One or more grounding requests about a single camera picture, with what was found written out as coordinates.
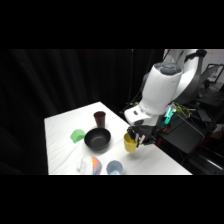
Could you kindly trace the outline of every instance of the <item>white table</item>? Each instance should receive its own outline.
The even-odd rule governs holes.
[[[106,113],[106,128],[111,133],[108,149],[103,153],[91,151],[84,140],[74,144],[70,139],[76,129],[85,133],[96,128],[93,114]],[[124,167],[124,175],[190,175],[155,145],[140,146],[135,153],[125,151],[123,136],[129,125],[102,103],[95,103],[73,111],[45,119],[45,132],[50,175],[79,175],[77,164],[85,155],[95,156],[102,163],[101,175],[106,166],[118,160]]]

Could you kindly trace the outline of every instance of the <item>black curtain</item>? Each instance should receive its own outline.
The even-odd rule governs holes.
[[[1,50],[0,172],[47,174],[44,118],[98,101],[118,114],[163,52]]]

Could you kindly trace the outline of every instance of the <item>yellow cup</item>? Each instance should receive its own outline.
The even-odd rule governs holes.
[[[137,143],[131,139],[128,133],[124,135],[124,146],[127,152],[133,153],[136,150]]]

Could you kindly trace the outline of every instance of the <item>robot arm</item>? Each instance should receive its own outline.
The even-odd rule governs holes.
[[[175,112],[174,100],[184,104],[196,98],[205,55],[206,51],[198,49],[171,50],[169,56],[178,64],[155,64],[144,77],[140,104],[124,113],[131,125],[128,133],[138,144],[154,143],[161,119],[170,119]]]

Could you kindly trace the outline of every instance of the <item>dark bowl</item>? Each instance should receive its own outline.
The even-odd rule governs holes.
[[[92,150],[101,151],[107,147],[110,138],[111,134],[107,129],[95,128],[86,134],[84,141]]]

